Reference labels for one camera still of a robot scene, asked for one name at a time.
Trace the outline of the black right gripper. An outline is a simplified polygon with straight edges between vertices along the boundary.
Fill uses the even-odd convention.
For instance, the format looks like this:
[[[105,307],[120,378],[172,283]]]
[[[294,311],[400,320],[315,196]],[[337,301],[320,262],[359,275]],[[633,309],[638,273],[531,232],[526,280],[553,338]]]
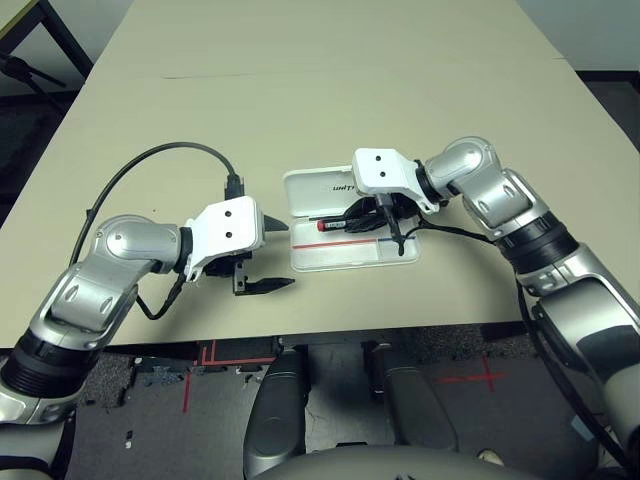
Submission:
[[[398,255],[403,256],[408,234],[401,230],[400,222],[417,214],[417,204],[403,194],[375,194],[374,198],[360,198],[349,207],[347,232],[370,232],[388,225]]]

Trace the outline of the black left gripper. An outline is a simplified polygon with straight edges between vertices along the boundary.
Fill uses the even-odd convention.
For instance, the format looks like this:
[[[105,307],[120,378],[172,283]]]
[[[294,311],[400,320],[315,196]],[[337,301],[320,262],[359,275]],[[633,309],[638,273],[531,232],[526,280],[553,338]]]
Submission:
[[[263,227],[265,233],[289,230],[286,223],[268,215],[263,216]],[[210,277],[231,279],[235,295],[268,294],[295,282],[292,278],[263,278],[256,282],[247,282],[244,262],[249,259],[249,252],[216,258],[204,267],[204,274]]]

